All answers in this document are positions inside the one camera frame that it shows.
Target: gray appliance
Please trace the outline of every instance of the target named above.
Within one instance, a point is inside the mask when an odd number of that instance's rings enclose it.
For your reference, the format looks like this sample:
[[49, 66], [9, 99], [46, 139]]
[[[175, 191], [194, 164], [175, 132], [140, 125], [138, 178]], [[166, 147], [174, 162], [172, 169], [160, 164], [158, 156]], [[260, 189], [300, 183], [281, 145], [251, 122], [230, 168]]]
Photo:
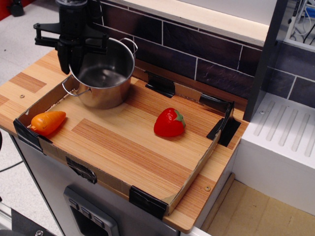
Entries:
[[178, 236], [180, 232], [66, 163], [11, 136], [65, 236]]

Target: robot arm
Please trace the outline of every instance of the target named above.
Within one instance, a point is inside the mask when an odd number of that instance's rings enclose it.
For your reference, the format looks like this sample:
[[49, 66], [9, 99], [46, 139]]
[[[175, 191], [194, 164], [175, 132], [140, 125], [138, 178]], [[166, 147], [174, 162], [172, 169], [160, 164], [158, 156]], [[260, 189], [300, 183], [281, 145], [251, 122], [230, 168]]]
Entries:
[[[109, 36], [87, 25], [88, 0], [56, 0], [56, 3], [59, 6], [59, 23], [35, 24], [35, 44], [54, 47], [58, 51], [62, 71], [68, 74], [71, 65], [71, 69], [77, 73], [85, 53], [106, 54]], [[42, 31], [59, 34], [59, 39], [43, 37]], [[89, 44], [87, 39], [91, 38], [99, 39], [99, 45]]]

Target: button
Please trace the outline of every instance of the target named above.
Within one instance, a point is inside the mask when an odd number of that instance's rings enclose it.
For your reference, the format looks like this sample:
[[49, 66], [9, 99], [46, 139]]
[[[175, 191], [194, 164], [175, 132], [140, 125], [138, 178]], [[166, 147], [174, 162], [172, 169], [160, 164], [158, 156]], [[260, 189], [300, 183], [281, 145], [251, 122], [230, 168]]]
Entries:
[[83, 214], [85, 217], [91, 219], [91, 214], [90, 214], [87, 210], [85, 210], [83, 207], [81, 207], [81, 210], [82, 210], [82, 214]]
[[105, 228], [103, 221], [101, 221], [100, 219], [98, 219], [98, 218], [95, 217], [95, 216], [94, 216], [94, 220], [95, 220], [95, 223], [96, 223], [98, 226], [100, 226], [100, 227], [103, 228], [103, 229]]
[[69, 199], [69, 202], [70, 202], [70, 206], [72, 206], [74, 209], [76, 209], [76, 210], [79, 209], [78, 204], [76, 204], [73, 200]]

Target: pot rim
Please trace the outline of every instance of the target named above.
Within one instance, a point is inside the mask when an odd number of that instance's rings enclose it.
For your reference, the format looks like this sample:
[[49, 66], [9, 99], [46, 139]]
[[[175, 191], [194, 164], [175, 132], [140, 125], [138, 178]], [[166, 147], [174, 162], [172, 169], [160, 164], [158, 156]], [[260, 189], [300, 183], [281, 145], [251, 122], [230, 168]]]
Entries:
[[114, 39], [114, 38], [109, 38], [108, 40], [112, 40], [112, 41], [115, 41], [119, 44], [121, 44], [123, 47], [125, 47], [125, 49], [131, 54], [131, 58], [132, 58], [132, 70], [130, 72], [130, 74], [126, 77], [126, 79], [122, 82], [120, 82], [119, 84], [116, 84], [116, 85], [113, 85], [113, 86], [110, 86], [110, 87], [104, 87], [104, 88], [100, 88], [100, 87], [93, 87], [93, 86], [89, 86], [85, 83], [83, 83], [82, 81], [80, 81], [76, 76], [75, 74], [73, 73], [72, 71], [72, 68], [71, 68], [71, 65], [69, 64], [69, 69], [70, 69], [70, 72], [72, 74], [72, 76], [78, 81], [80, 82], [81, 84], [89, 87], [89, 88], [94, 88], [94, 89], [110, 89], [110, 88], [114, 88], [114, 87], [117, 87], [117, 86], [120, 86], [122, 85], [123, 83], [125, 83], [126, 81], [128, 81], [131, 77], [132, 77], [132, 74], [134, 72], [134, 68], [135, 68], [135, 60], [134, 60], [134, 55], [133, 53], [131, 52], [131, 50], [126, 46], [126, 44], [122, 43], [120, 40], [117, 40], [117, 39]]

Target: screw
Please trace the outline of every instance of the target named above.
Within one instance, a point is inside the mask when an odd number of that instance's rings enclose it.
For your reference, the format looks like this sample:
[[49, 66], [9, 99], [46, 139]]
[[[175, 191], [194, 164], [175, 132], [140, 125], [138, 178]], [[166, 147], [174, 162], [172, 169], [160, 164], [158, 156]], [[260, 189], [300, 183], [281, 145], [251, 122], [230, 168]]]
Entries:
[[42, 230], [38, 230], [35, 234], [35, 236], [43, 236], [44, 232]]

